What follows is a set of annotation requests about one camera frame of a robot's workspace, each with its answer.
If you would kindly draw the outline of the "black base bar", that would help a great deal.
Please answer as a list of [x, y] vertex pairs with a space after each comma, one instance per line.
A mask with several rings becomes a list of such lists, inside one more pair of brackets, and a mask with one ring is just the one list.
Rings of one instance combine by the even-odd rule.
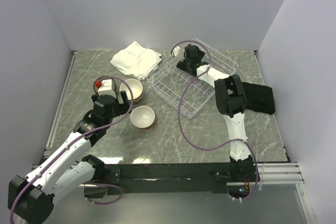
[[227, 193], [229, 183], [258, 182], [252, 161], [238, 163], [105, 164], [95, 183], [117, 185], [126, 194], [210, 191]]

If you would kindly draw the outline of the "white folded cloth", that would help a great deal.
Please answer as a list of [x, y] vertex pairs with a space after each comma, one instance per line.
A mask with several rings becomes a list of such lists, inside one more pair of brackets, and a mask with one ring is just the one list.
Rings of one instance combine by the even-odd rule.
[[142, 47], [137, 41], [117, 52], [110, 63], [122, 74], [144, 80], [161, 62], [162, 54]]

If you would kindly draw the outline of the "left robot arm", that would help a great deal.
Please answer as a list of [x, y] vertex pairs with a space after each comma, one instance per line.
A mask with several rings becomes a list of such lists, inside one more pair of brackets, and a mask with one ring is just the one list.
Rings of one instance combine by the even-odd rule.
[[133, 97], [122, 91], [117, 97], [92, 95], [93, 108], [80, 120], [65, 142], [48, 159], [25, 177], [15, 176], [9, 183], [8, 208], [10, 223], [43, 223], [54, 206], [81, 184], [113, 187], [108, 183], [104, 162], [88, 155], [75, 160], [92, 148], [133, 106]]

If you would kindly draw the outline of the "red floral bowl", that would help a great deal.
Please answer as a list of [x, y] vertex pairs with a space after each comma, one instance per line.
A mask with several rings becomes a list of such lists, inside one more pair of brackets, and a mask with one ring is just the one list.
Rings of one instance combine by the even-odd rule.
[[[139, 94], [139, 95], [134, 95], [133, 94], [133, 103], [139, 103], [141, 101], [143, 97], [143, 93]], [[129, 95], [128, 97], [128, 101], [131, 102], [131, 96]]]

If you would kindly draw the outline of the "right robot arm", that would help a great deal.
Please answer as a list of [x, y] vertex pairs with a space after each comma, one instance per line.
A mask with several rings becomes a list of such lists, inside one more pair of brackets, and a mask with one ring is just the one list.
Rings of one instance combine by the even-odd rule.
[[230, 177], [235, 181], [248, 180], [258, 171], [255, 159], [247, 144], [245, 131], [245, 108], [247, 98], [243, 84], [238, 75], [225, 74], [214, 67], [210, 62], [203, 61], [205, 54], [211, 57], [208, 49], [200, 50], [197, 45], [187, 45], [182, 48], [175, 46], [171, 55], [178, 60], [178, 68], [194, 76], [187, 85], [178, 105], [178, 114], [188, 88], [196, 80], [202, 80], [215, 89], [215, 102], [219, 113], [224, 117], [230, 145], [230, 171], [228, 174], [219, 173], [219, 176]]

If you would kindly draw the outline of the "black folded cloth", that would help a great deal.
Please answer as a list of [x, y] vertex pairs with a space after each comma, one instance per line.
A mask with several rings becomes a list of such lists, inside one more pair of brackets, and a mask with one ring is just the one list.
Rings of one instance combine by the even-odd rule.
[[247, 98], [246, 109], [272, 115], [275, 113], [275, 101], [271, 87], [243, 82]]

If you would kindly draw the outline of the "beige speckled bowl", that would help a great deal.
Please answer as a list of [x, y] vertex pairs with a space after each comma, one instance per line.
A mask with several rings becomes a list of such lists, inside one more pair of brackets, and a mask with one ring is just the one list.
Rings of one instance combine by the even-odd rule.
[[[137, 80], [137, 79], [127, 79], [127, 80], [125, 80], [125, 82], [131, 88], [134, 100], [142, 97], [143, 85], [139, 80]], [[125, 91], [126, 94], [127, 94], [128, 100], [131, 100], [131, 93], [130, 93], [128, 87], [124, 83], [121, 83], [121, 85], [119, 87], [119, 91], [120, 92]]]

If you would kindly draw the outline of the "orange bowl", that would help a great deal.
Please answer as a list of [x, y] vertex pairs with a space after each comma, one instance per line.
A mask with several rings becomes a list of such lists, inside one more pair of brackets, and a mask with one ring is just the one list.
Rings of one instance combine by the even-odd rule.
[[130, 120], [135, 127], [146, 129], [154, 123], [155, 113], [148, 106], [138, 106], [131, 112]]

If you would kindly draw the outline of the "black patterned bowl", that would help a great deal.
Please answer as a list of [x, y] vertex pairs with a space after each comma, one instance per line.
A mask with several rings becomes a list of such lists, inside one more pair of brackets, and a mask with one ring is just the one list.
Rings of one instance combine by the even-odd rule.
[[117, 85], [116, 85], [115, 80], [113, 78], [101, 80], [101, 78], [103, 77], [99, 77], [98, 79], [94, 81], [93, 83], [94, 92], [98, 94], [99, 93], [98, 91], [102, 86], [110, 86], [113, 91], [116, 91]]

